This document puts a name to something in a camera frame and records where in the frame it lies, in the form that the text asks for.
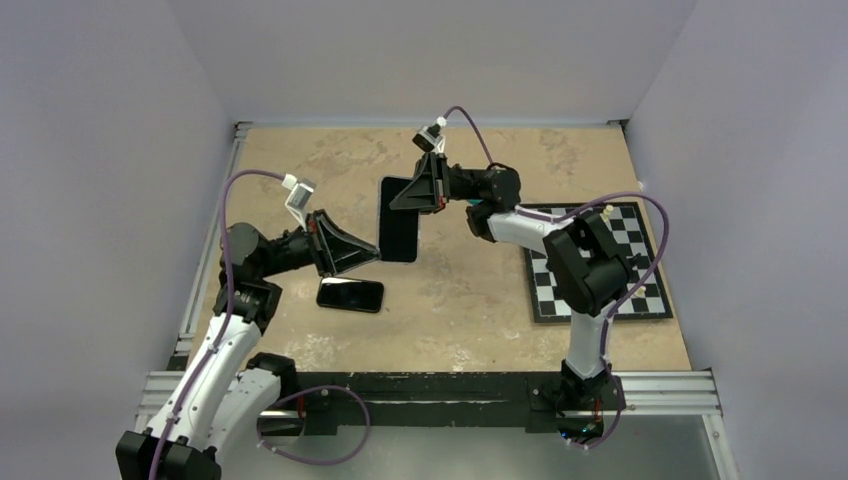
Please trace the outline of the blue phone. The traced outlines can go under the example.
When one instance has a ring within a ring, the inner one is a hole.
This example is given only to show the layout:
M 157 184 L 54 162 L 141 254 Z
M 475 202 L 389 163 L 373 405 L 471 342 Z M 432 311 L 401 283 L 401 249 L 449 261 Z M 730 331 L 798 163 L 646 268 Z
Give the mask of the blue phone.
M 383 262 L 412 263 L 418 258 L 418 213 L 390 207 L 390 202 L 409 183 L 410 179 L 391 176 L 382 178 L 379 183 L 377 241 Z

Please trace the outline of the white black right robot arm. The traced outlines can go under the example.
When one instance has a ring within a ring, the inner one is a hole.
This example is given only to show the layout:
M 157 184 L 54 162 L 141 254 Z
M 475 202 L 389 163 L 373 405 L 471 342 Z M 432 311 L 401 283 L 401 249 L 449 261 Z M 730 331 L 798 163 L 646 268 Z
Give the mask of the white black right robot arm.
M 494 163 L 484 169 L 451 166 L 441 153 L 425 153 L 410 183 L 389 203 L 395 211 L 431 214 L 451 200 L 468 200 L 473 236 L 508 243 L 545 256 L 555 295 L 571 310 L 570 340 L 560 381 L 539 399 L 556 413 L 600 403 L 613 380 L 607 354 L 617 301 L 628 290 L 633 267 L 600 215 L 587 211 L 557 219 L 521 207 L 516 169 Z

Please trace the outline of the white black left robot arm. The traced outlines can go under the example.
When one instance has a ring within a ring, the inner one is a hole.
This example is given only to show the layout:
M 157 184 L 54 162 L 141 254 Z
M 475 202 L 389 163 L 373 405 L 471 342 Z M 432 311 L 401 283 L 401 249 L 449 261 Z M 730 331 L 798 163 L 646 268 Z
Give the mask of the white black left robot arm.
M 253 350 L 276 314 L 282 288 L 270 277 L 315 267 L 322 278 L 376 261 L 376 246 L 323 210 L 269 239 L 249 223 L 221 238 L 220 290 L 204 340 L 159 411 L 115 449 L 123 479 L 218 479 L 225 458 L 267 407 L 300 396 L 292 359 Z

